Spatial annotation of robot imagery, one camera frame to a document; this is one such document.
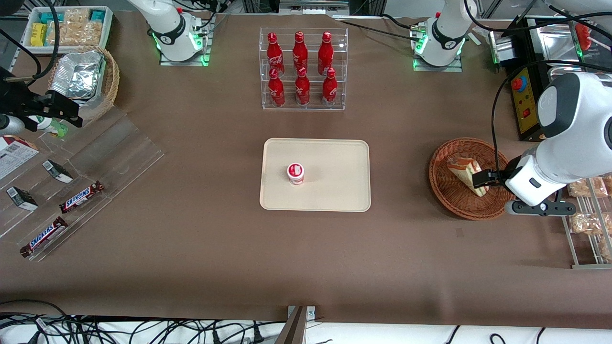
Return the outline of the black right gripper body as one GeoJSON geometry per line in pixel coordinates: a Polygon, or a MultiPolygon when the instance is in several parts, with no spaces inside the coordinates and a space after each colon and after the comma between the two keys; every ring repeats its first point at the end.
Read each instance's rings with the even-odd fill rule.
{"type": "Polygon", "coordinates": [[[13,74],[4,67],[0,68],[0,130],[37,131],[38,117],[52,118],[39,95],[29,90],[22,82],[8,82],[13,74]]]}

